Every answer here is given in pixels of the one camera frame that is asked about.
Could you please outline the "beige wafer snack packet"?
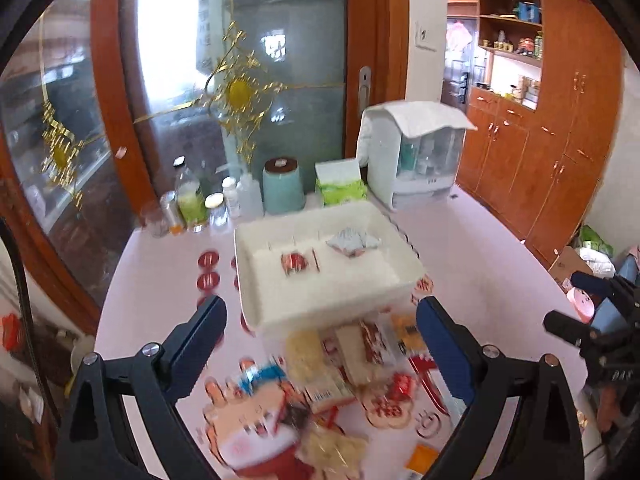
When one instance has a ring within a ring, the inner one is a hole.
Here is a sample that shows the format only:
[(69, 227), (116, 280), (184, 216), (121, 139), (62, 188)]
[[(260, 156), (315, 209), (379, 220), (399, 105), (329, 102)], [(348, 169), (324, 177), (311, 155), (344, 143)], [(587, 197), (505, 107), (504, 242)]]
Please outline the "beige wafer snack packet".
[(352, 385), (364, 387), (390, 377), (396, 361), (375, 323), (361, 320), (343, 325), (335, 330), (335, 337)]

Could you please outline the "white plastic bottle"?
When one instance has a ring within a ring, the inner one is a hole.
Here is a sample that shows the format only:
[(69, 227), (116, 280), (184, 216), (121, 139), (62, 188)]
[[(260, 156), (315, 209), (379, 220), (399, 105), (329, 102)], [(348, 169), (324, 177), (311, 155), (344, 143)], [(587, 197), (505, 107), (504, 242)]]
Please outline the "white plastic bottle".
[(262, 190), (259, 182), (250, 172), (242, 174), (236, 189), (238, 190), (241, 217), (246, 221), (262, 218), (264, 216)]

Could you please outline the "pale yellow snack packet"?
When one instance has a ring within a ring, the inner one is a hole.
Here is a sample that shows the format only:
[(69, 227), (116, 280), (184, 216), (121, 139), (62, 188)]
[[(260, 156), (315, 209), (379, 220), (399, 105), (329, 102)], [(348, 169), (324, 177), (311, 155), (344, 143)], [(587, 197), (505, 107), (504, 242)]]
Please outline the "pale yellow snack packet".
[(322, 342), (316, 330), (289, 334), (284, 350), (288, 376), (296, 384), (308, 384), (328, 374)]

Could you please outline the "white cloth on organizer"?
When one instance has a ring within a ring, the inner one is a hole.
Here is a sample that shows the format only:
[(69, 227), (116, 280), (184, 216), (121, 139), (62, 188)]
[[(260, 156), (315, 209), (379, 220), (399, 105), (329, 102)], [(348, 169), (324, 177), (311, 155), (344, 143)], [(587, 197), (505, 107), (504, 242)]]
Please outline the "white cloth on organizer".
[(390, 116), (408, 139), (420, 138), (442, 128), (477, 129), (462, 110), (441, 102), (392, 101), (369, 106), (364, 110), (361, 117), (361, 134), (373, 131), (373, 119), (379, 114)]

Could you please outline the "orange wooden cabinet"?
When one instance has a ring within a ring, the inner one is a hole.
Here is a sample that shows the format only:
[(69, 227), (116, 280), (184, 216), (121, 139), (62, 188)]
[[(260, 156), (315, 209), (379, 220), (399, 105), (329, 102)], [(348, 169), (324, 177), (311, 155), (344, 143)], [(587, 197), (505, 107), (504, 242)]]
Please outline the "orange wooden cabinet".
[(457, 184), (550, 266), (584, 220), (614, 139), (623, 46), (588, 0), (478, 0), (478, 46), (540, 71), (470, 91)]

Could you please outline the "white plastic storage bin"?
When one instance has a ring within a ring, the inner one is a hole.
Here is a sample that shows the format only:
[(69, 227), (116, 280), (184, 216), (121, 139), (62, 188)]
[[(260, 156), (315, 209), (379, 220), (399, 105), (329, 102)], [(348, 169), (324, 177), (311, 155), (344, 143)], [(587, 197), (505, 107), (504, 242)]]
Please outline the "white plastic storage bin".
[[(326, 244), (345, 228), (366, 231), (379, 248), (347, 258)], [(416, 252), (375, 204), (360, 200), (243, 223), (233, 233), (247, 328), (284, 338), (408, 304), (425, 269)], [(281, 255), (314, 248), (320, 272), (286, 276)]]

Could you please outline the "silver grey snack packet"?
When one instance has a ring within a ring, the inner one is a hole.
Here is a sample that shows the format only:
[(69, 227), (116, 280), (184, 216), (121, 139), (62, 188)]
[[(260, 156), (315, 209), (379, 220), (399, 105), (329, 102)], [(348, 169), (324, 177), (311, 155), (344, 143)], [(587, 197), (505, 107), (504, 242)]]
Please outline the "silver grey snack packet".
[(381, 240), (366, 231), (345, 228), (329, 238), (326, 244), (347, 258), (356, 258), (379, 248)]

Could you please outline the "green white tissue box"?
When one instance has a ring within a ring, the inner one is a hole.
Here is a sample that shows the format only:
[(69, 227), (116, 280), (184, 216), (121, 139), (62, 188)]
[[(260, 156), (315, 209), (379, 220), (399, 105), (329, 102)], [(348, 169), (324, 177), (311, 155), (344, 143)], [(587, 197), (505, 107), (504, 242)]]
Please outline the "green white tissue box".
[(316, 191), (323, 206), (366, 200), (368, 188), (364, 184), (356, 158), (343, 158), (330, 162), (317, 162)]

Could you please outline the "teal ceramic canister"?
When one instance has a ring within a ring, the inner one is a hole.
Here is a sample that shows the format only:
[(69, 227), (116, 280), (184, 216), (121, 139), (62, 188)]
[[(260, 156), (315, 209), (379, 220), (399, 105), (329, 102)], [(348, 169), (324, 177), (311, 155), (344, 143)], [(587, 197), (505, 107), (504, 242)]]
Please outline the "teal ceramic canister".
[(289, 214), (305, 207), (306, 197), (298, 161), (292, 157), (268, 159), (262, 170), (262, 198), (268, 214)]

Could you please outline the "orange snack packet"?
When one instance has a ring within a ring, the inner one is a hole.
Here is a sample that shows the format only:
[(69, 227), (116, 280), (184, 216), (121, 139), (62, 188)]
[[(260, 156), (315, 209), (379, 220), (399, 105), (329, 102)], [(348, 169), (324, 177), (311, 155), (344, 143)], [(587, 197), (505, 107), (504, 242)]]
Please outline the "orange snack packet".
[(414, 356), (426, 350), (426, 344), (416, 326), (416, 315), (397, 314), (390, 316), (392, 329), (398, 342), (400, 352), (404, 356)]

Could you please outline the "bottle with green liquid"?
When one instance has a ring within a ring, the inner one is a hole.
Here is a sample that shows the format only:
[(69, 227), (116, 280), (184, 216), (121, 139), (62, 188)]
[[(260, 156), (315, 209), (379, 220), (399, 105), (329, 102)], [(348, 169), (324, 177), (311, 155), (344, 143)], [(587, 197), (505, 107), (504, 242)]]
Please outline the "bottle with green liquid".
[(175, 192), (180, 214), (186, 227), (192, 232), (201, 232), (208, 221), (201, 182), (186, 166), (186, 156), (178, 156), (174, 163)]

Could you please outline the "red snack packet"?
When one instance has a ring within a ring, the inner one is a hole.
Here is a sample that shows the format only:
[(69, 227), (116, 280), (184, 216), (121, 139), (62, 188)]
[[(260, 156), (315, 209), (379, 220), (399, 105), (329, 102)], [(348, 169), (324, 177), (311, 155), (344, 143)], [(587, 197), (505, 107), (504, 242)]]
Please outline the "red snack packet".
[(292, 250), (284, 252), (280, 258), (284, 274), (290, 276), (299, 273), (319, 273), (320, 266), (317, 253), (314, 248), (303, 250)]

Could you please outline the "cardboard box on floor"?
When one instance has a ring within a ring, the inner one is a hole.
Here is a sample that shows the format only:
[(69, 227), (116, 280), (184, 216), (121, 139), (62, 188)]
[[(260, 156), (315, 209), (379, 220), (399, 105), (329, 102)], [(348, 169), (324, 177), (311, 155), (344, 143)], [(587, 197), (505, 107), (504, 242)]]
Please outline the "cardboard box on floor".
[(573, 287), (570, 277), (574, 272), (592, 274), (590, 267), (580, 258), (578, 252), (573, 247), (566, 246), (550, 266), (549, 274), (563, 292), (568, 292)]

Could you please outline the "yellow egg yolk snack packet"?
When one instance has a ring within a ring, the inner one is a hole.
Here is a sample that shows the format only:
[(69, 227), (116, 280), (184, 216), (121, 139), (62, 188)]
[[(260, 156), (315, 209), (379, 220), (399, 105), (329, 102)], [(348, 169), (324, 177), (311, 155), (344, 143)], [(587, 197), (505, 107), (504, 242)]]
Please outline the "yellow egg yolk snack packet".
[(360, 476), (368, 446), (369, 440), (365, 437), (341, 434), (314, 422), (300, 441), (297, 457), (323, 472), (356, 479)]

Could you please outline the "blue candy packet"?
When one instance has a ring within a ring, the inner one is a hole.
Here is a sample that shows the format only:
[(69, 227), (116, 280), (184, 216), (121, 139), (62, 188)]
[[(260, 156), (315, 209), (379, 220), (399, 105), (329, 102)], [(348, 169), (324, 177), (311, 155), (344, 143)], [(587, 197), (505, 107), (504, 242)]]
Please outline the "blue candy packet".
[(263, 384), (267, 382), (282, 382), (286, 374), (281, 365), (270, 360), (265, 364), (250, 364), (242, 370), (238, 386), (242, 393), (252, 396)]

